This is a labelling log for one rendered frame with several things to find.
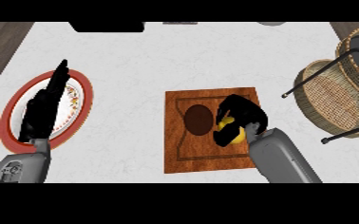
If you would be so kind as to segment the brown wooden cutting board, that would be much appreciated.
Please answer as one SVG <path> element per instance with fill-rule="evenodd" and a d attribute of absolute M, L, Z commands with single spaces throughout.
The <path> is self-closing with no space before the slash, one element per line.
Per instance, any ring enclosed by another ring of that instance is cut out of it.
<path fill-rule="evenodd" d="M 255 168 L 247 140 L 222 147 L 213 139 L 219 130 L 219 104 L 232 94 L 261 104 L 255 87 L 166 92 L 165 173 Z"/>

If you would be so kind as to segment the yellow lemon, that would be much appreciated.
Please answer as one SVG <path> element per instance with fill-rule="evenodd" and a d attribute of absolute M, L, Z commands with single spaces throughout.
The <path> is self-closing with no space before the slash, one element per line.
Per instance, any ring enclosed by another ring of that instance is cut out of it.
<path fill-rule="evenodd" d="M 234 121 L 235 121 L 234 117 L 225 117 L 224 120 L 219 122 L 219 126 L 218 126 L 219 131 L 222 131 L 225 126 L 230 123 L 232 123 Z M 240 144 L 246 140 L 246 130 L 241 126 L 240 126 L 238 130 L 240 130 L 240 133 L 238 133 L 235 139 L 231 141 L 231 144 Z"/>

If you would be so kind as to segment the red-rimmed floral plate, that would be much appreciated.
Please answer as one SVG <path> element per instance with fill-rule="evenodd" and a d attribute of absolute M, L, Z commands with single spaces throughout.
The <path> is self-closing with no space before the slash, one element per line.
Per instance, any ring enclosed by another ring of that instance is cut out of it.
<path fill-rule="evenodd" d="M 14 153 L 32 153 L 36 147 L 18 141 L 20 126 L 27 111 L 27 103 L 40 89 L 46 88 L 54 72 L 37 76 L 15 92 L 0 116 L 0 142 Z M 70 70 L 70 80 L 60 102 L 58 118 L 51 134 L 51 148 L 55 149 L 80 129 L 94 105 L 94 86 L 89 78 Z"/>

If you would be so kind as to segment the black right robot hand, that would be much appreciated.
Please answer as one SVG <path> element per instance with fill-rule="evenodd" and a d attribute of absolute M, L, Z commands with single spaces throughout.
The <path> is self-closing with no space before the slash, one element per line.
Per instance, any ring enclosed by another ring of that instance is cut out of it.
<path fill-rule="evenodd" d="M 246 132 L 249 136 L 259 136 L 268 127 L 268 116 L 262 108 L 244 97 L 232 94 L 219 104 L 216 123 L 221 123 L 225 115 L 235 120 L 230 122 L 221 131 L 213 132 L 216 144 L 227 147 L 240 134 L 240 128 L 256 124 L 256 128 Z"/>

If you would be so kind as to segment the wicker tiered basket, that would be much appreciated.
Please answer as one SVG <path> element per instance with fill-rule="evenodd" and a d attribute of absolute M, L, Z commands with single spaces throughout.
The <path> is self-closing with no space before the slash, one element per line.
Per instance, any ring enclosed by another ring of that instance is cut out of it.
<path fill-rule="evenodd" d="M 359 138 L 359 28 L 340 41 L 336 59 L 317 60 L 302 69 L 283 98 L 290 94 L 309 121 L 331 134 L 324 144 Z"/>

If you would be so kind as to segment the black appliance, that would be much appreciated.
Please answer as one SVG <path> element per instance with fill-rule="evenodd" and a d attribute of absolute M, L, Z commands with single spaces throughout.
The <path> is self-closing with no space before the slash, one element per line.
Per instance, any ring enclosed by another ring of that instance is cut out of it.
<path fill-rule="evenodd" d="M 142 22 L 70 22 L 77 32 L 142 32 Z"/>

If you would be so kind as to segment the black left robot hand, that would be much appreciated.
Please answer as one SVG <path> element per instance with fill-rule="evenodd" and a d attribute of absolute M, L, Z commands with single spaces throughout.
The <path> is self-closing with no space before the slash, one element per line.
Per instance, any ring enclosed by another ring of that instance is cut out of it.
<path fill-rule="evenodd" d="M 49 138 L 68 80 L 68 60 L 64 60 L 55 69 L 46 89 L 39 91 L 37 95 L 27 103 L 27 111 L 18 136 L 20 142 Z"/>

